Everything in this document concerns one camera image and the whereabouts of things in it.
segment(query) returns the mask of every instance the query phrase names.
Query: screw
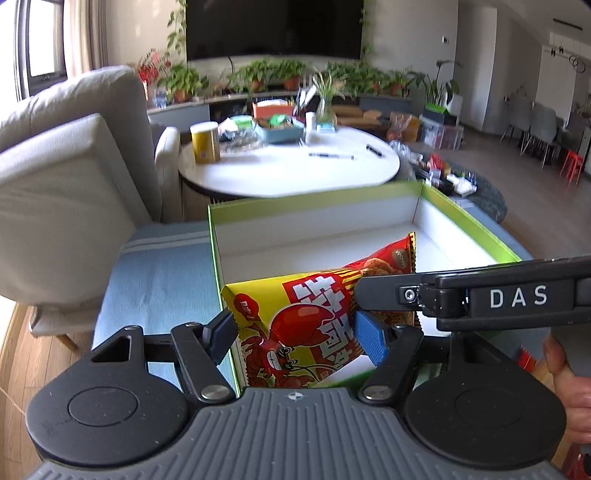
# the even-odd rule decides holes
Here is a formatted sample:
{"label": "screw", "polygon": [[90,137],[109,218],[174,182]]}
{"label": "screw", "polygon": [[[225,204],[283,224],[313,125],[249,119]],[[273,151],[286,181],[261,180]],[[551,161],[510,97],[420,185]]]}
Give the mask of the screw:
{"label": "screw", "polygon": [[201,396],[212,403],[221,403],[231,395],[231,390],[224,385],[208,385],[201,390]]}
{"label": "screw", "polygon": [[414,301],[417,298],[417,294],[414,292],[414,290],[409,288],[406,292],[404,292],[404,298],[407,301]]}
{"label": "screw", "polygon": [[392,396],[392,389],[386,385],[372,385],[363,391],[368,400],[387,400]]}

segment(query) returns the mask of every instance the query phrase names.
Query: snack bag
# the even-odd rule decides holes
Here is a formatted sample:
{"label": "snack bag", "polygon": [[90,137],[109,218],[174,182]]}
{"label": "snack bag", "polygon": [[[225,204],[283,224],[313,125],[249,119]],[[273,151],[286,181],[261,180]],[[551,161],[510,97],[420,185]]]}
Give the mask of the snack bag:
{"label": "snack bag", "polygon": [[414,234],[339,270],[224,286],[222,297],[238,325],[247,384],[310,387],[353,361],[363,353],[353,337],[355,284],[363,275],[412,271]]}
{"label": "snack bag", "polygon": [[[368,257],[346,265],[345,268],[359,270],[364,277],[378,275],[402,275],[415,272],[416,235],[409,233],[406,238],[389,244]],[[384,323],[397,323],[419,327],[416,312],[373,312]]]}

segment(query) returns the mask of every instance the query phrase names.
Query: blue basket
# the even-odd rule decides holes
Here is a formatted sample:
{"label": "blue basket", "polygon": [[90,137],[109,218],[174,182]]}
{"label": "blue basket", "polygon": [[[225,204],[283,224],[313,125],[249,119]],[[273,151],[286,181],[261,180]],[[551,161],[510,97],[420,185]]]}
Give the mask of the blue basket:
{"label": "blue basket", "polygon": [[264,143],[277,144],[295,142],[304,134],[304,124],[295,118],[292,120],[293,126],[291,128],[267,129],[261,127],[257,123],[255,124],[255,133]]}

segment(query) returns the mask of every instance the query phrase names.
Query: finger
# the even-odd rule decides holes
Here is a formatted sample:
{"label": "finger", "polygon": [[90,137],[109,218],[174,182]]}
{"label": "finger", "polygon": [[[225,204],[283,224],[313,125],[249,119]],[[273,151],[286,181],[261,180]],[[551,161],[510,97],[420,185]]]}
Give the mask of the finger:
{"label": "finger", "polygon": [[552,336],[548,335],[542,345],[548,371],[552,375],[558,375],[566,366],[566,354],[562,345]]}
{"label": "finger", "polygon": [[567,408],[566,427],[577,432],[591,433],[591,408]]}
{"label": "finger", "polygon": [[554,392],[564,408],[591,408],[591,378],[575,377],[565,369],[554,376]]}
{"label": "finger", "polygon": [[578,443],[579,445],[587,445],[591,443],[591,432],[577,432],[575,430],[567,429],[565,435],[571,442]]}

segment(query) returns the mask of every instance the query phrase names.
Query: wooden floor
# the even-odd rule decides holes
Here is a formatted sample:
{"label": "wooden floor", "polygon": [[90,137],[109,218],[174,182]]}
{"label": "wooden floor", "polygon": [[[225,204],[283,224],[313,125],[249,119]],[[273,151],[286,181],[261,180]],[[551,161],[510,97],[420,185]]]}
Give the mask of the wooden floor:
{"label": "wooden floor", "polygon": [[517,141],[510,147],[498,137],[467,131],[462,149],[441,151],[484,175],[505,197],[508,214],[501,225],[535,258],[591,254],[591,181],[567,186],[558,177],[561,165],[545,166],[519,156]]}
{"label": "wooden floor", "polygon": [[[502,226],[537,258],[591,254],[591,181],[566,187],[560,168],[540,169],[540,162],[520,157],[513,146],[500,145],[495,137],[467,132],[460,151],[441,156],[488,178],[505,196],[509,213]],[[27,320],[14,334],[14,354],[0,385],[18,408],[26,410],[33,395],[90,348],[91,334],[75,335],[80,353],[67,350],[55,338],[34,339]],[[39,460],[19,409],[0,394],[0,480],[20,480]]]}
{"label": "wooden floor", "polygon": [[18,339],[6,391],[18,408],[0,393],[0,413],[4,412],[0,416],[0,466],[3,466],[0,479],[20,480],[40,463],[20,410],[26,412],[29,402],[41,387],[76,362],[81,354],[90,351],[92,334],[74,335],[72,338],[80,349],[73,353],[54,337],[33,338],[28,331],[28,314],[16,330],[8,332],[7,342],[10,341],[10,334],[18,336]]}

